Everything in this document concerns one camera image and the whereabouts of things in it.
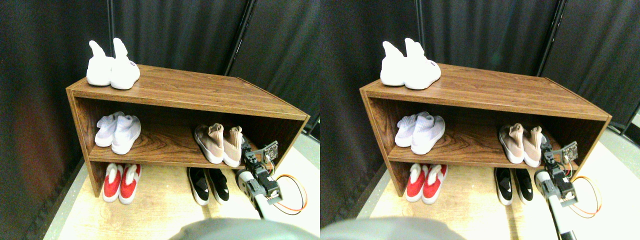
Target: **white sneaker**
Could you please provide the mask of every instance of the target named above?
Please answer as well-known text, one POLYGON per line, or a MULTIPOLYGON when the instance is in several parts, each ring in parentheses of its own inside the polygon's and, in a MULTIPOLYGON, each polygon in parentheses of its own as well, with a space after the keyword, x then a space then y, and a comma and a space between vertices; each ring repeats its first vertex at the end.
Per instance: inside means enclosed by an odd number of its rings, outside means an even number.
POLYGON ((98 147, 108 147, 111 146, 113 142, 113 133, 116 131, 116 123, 118 122, 118 117, 124 116, 124 113, 121 111, 117 113, 113 113, 109 116, 104 116, 98 121, 98 133, 95 134, 95 144, 98 147))
POLYGON ((133 142, 140 136, 140 120, 136 116, 118 116, 116 131, 113 134, 111 149, 116 154, 126 154, 131 150, 133 142))
POLYGON ((414 154, 424 155, 444 135, 444 119, 440 116, 418 116, 411 142, 414 154))
POLYGON ((382 59, 380 81, 387 86, 402 86, 405 79, 406 58, 390 42, 382 42, 385 48, 385 58, 382 59))
POLYGON ((86 81, 95 86, 109 86, 114 59, 107 57, 97 42, 91 40, 89 46, 93 51, 93 57, 89 59, 89 67, 86 69, 86 81))
POLYGON ((116 58, 111 68, 111 86, 122 90, 131 89, 140 78, 140 69, 127 57, 127 48, 119 38, 113 39, 116 58))
POLYGON ((408 66, 404 85, 414 90, 428 88, 440 78, 442 74, 440 67, 424 56, 424 49, 420 43, 414 42, 411 38, 405 38, 404 44, 408 66))
POLYGON ((398 145, 398 147, 411 146, 413 131, 415 130, 415 123, 419 115, 429 116, 429 113, 423 111, 411 116, 405 116, 400 120, 400 122, 398 122, 397 126, 399 130, 396 134, 396 145, 398 145))

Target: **light wooden floor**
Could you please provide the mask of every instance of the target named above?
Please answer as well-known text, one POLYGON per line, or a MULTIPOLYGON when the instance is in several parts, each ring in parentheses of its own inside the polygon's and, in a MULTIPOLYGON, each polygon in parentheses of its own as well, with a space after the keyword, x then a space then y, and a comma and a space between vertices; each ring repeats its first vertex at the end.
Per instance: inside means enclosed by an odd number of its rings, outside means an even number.
MULTIPOLYGON (((537 187, 531 204, 523 204, 514 195, 513 204, 504 206, 498 200, 492 168, 452 165, 450 169, 435 204, 407 202, 397 196, 393 183, 389 182, 371 217, 430 218, 446 223, 466 239, 557 239, 551 213, 537 187)), ((604 204, 591 219, 563 209, 577 239, 637 239, 640 180, 601 143, 579 175, 598 184, 604 204)), ((595 209, 589 184, 578 180, 574 185, 580 201, 577 205, 586 211, 595 209)))
MULTIPOLYGON (((299 215, 282 214, 281 221, 318 235, 319 170, 295 148, 282 161, 274 176, 288 173, 298 178, 307 189, 309 203, 299 215)), ((94 197, 89 179, 86 179, 59 239, 168 239, 182 226, 206 218, 259 218, 249 199, 238 189, 233 172, 223 170, 223 173, 227 176, 230 200, 220 205, 211 195, 209 205, 205 207, 193 200, 183 167, 143 165, 136 198, 131 205, 123 205, 118 200, 106 203, 102 197, 94 197)), ((280 182, 285 196, 283 204, 298 206, 300 199, 296 186, 283 179, 280 182)))

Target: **pink sneaker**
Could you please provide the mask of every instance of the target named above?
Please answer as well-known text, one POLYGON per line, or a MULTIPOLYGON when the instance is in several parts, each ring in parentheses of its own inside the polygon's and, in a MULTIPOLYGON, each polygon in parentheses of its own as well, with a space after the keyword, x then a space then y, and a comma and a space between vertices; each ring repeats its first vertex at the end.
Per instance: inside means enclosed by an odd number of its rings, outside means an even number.
POLYGON ((122 165, 109 163, 104 177, 102 198, 105 202, 113 202, 120 196, 120 182, 122 181, 122 165))
POLYGON ((422 165, 414 163, 409 170, 409 183, 406 184, 406 200, 409 202, 416 202, 422 196, 422 185, 424 185, 424 179, 426 178, 429 165, 422 165))
POLYGON ((442 182, 447 177, 447 165, 432 164, 427 174, 427 181, 422 190, 422 201, 425 204, 433 204, 440 195, 442 182))
POLYGON ((125 205, 131 204, 136 196, 136 189, 140 182, 140 174, 142 174, 142 165, 127 164, 124 168, 122 184, 120 185, 120 202, 125 205))

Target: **beige sneaker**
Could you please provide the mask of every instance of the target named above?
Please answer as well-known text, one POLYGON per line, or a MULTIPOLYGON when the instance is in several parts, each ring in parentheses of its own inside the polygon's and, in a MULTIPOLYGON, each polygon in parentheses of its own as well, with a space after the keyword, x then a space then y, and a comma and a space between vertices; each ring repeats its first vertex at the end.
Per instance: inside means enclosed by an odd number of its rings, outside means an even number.
POLYGON ((542 127, 534 127, 531 132, 524 131, 524 162, 527 165, 537 168, 540 166, 540 159, 542 158, 542 127))
POLYGON ((500 129, 500 143, 511 163, 519 164, 524 160, 524 146, 522 143, 522 125, 504 126, 500 129))
POLYGON ((240 159, 242 158, 242 127, 237 126, 231 128, 228 134, 225 134, 225 155, 224 161, 231 167, 240 165, 240 159))
POLYGON ((204 157, 213 164, 222 163, 222 159, 225 153, 224 146, 222 144, 222 132, 224 127, 220 124, 214 124, 207 127, 206 125, 199 125, 193 133, 193 137, 200 146, 204 157))

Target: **black curtain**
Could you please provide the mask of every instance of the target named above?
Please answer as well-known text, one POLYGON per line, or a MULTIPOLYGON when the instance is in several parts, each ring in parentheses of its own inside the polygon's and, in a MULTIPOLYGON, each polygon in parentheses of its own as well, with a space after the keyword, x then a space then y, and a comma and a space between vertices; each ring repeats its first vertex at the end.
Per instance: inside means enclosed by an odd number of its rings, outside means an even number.
MULTIPOLYGON (((421 3, 426 55, 439 63, 534 75, 555 2, 421 3)), ((358 89, 380 78, 382 41, 404 52, 418 40, 414 1, 333 2, 323 6, 321 225, 353 217, 383 164, 358 89)))
POLYGON ((1 1, 0 16, 0 238, 43 238, 81 161, 65 88, 108 39, 106 2, 1 1))
POLYGON ((640 103, 640 2, 568 1, 542 72, 629 123, 640 103))
POLYGON ((319 3, 257 1, 230 76, 242 77, 311 115, 320 115, 319 3))

